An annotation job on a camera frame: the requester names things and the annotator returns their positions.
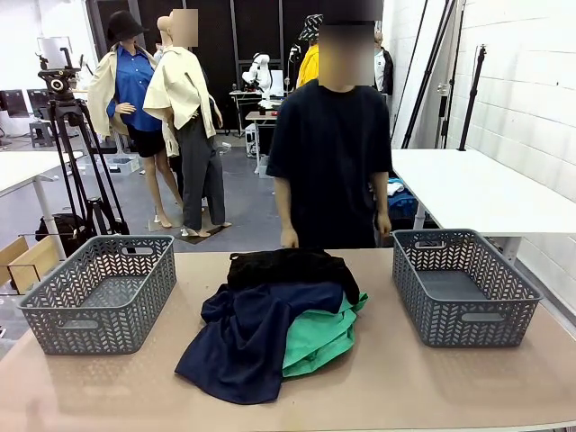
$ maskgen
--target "gray trousers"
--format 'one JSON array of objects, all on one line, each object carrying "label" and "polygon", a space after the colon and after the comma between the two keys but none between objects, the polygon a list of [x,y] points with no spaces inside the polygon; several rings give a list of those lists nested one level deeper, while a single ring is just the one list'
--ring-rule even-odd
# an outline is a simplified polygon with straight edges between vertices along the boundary
[{"label": "gray trousers", "polygon": [[176,131],[182,156],[184,174],[184,226],[191,230],[202,228],[202,198],[206,196],[211,222],[226,221],[222,161],[214,137],[206,138],[201,115]]}]

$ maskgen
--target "desk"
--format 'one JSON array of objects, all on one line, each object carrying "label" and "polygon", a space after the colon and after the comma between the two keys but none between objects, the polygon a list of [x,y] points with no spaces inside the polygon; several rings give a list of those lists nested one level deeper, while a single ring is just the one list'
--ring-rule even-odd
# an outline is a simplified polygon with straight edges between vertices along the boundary
[{"label": "desk", "polygon": [[[74,157],[80,158],[82,152],[75,151]],[[42,209],[42,215],[46,222],[48,233],[58,234],[56,223],[52,218],[50,207],[46,201],[46,194],[42,187],[42,181],[53,181],[50,177],[42,175],[46,171],[59,167],[60,159],[57,151],[3,151],[0,152],[0,196],[4,196],[20,189],[23,186],[34,184],[36,196]],[[60,237],[56,236],[56,244],[60,259],[66,259]]]},{"label": "desk", "polygon": [[276,403],[242,407],[174,375],[230,254],[176,254],[178,283],[135,355],[49,356],[29,331],[0,362],[0,430],[262,432],[546,429],[576,425],[576,341],[538,307],[512,349],[429,348],[392,282],[389,249],[338,251],[370,300],[356,343]]},{"label": "desk", "polygon": [[260,128],[275,128],[276,121],[278,120],[277,115],[272,115],[271,112],[266,112],[266,114],[261,114],[258,111],[250,112],[246,116],[247,122],[254,122],[256,126],[256,170],[255,174],[260,172]]},{"label": "desk", "polygon": [[415,229],[428,211],[441,228],[505,238],[510,261],[526,235],[576,233],[576,203],[478,151],[399,149],[392,163],[418,200]]},{"label": "desk", "polygon": [[236,104],[236,112],[238,114],[238,136],[242,137],[244,133],[244,128],[242,127],[242,112],[240,111],[240,106],[243,104],[255,104],[262,100],[262,94],[258,92],[242,92],[236,90],[230,92],[229,95],[232,97],[234,104]]}]

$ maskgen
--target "hand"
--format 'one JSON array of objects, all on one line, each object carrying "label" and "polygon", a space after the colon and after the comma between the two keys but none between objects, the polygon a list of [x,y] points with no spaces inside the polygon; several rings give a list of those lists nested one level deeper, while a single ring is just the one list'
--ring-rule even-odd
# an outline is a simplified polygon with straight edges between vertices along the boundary
[{"label": "hand", "polygon": [[280,236],[280,244],[285,249],[298,247],[298,234],[294,228],[283,229]]},{"label": "hand", "polygon": [[224,120],[222,119],[222,114],[220,113],[220,111],[217,111],[216,115],[218,116],[218,128],[222,129],[222,126],[224,126]]},{"label": "hand", "polygon": [[380,236],[383,239],[390,236],[390,231],[392,231],[392,224],[390,223],[388,212],[378,212],[378,230],[380,231]]},{"label": "hand", "polygon": [[116,105],[116,112],[118,114],[132,114],[136,112],[136,107],[134,105],[130,105],[127,102],[118,103]]}]

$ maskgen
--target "gray plastic basket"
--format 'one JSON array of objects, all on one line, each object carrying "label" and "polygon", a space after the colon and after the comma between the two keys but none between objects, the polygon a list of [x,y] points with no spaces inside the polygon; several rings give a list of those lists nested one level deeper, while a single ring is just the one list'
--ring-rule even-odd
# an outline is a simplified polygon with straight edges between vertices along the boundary
[{"label": "gray plastic basket", "polygon": [[542,294],[472,230],[399,230],[393,277],[430,347],[517,347]]},{"label": "gray plastic basket", "polygon": [[131,354],[176,284],[174,238],[100,236],[20,302],[46,354]]}]

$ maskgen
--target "gray floor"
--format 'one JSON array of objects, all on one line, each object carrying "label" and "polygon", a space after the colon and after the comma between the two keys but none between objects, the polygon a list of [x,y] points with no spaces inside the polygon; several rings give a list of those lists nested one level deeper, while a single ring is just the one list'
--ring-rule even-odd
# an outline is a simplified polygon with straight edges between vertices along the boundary
[{"label": "gray floor", "polygon": [[[238,139],[231,135],[219,136],[219,141],[226,141],[241,146]],[[74,147],[82,144],[73,139]],[[27,139],[13,140],[7,150],[32,149]],[[251,251],[278,248],[280,241],[280,221],[275,210],[273,182],[271,179],[260,179],[254,174],[256,161],[246,157],[242,147],[234,147],[222,156],[224,166],[224,184],[226,190],[227,220],[233,226],[216,234],[198,245],[191,245],[182,240],[175,243],[176,252],[216,252],[216,251]],[[60,168],[47,173],[59,176],[53,183],[44,183],[50,209],[53,212],[69,212],[66,187],[62,180]],[[85,187],[88,194],[98,195],[95,178],[86,175]],[[121,209],[129,224],[132,234],[149,234],[149,220],[154,217],[154,205],[150,198],[143,175],[138,172],[128,176],[113,177],[116,193],[121,202]],[[169,214],[178,214],[164,182],[160,179],[160,188]],[[41,209],[31,184],[0,197],[0,248],[14,241],[18,235],[31,234],[39,225]],[[159,231],[179,237],[179,229]],[[34,237],[27,238],[29,245],[35,242]],[[0,293],[9,293],[6,289]],[[0,339],[0,358],[14,345],[28,328],[22,314],[15,308],[20,297],[0,296],[0,326],[6,329]]]}]

